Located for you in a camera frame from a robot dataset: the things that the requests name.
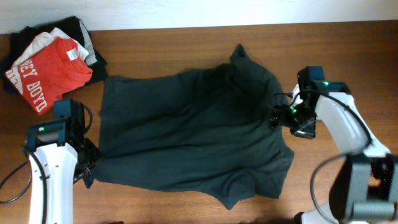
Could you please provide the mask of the dark green t-shirt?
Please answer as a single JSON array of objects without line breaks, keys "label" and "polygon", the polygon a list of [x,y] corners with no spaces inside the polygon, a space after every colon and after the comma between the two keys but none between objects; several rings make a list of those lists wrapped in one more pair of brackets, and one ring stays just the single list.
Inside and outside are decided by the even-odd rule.
[{"label": "dark green t-shirt", "polygon": [[294,159],[271,106],[286,99],[275,75],[239,45],[229,63],[151,79],[109,77],[92,171],[100,182],[196,191],[227,209],[278,198]]}]

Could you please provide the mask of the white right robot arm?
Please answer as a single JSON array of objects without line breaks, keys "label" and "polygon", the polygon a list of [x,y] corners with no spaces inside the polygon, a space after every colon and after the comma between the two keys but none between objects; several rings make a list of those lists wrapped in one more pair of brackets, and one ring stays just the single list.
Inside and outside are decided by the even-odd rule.
[{"label": "white right robot arm", "polygon": [[[368,128],[356,108],[348,86],[326,80],[320,66],[307,66],[286,95],[287,105],[271,106],[271,125],[284,126],[296,137],[313,139],[316,122],[323,121],[339,154],[321,162],[310,179],[314,210],[300,212],[295,223],[379,223],[397,221],[397,156]],[[328,201],[319,205],[315,177],[337,159],[344,163],[330,189]]]}]

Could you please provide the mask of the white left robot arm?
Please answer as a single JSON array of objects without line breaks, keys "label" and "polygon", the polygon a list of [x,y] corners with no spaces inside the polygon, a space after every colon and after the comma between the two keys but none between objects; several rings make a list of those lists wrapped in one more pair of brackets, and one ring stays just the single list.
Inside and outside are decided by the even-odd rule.
[{"label": "white left robot arm", "polygon": [[73,223],[73,185],[93,184],[91,170],[101,158],[88,138],[92,116],[79,101],[60,100],[53,106],[50,121],[31,126],[24,151],[31,170],[29,223]]}]

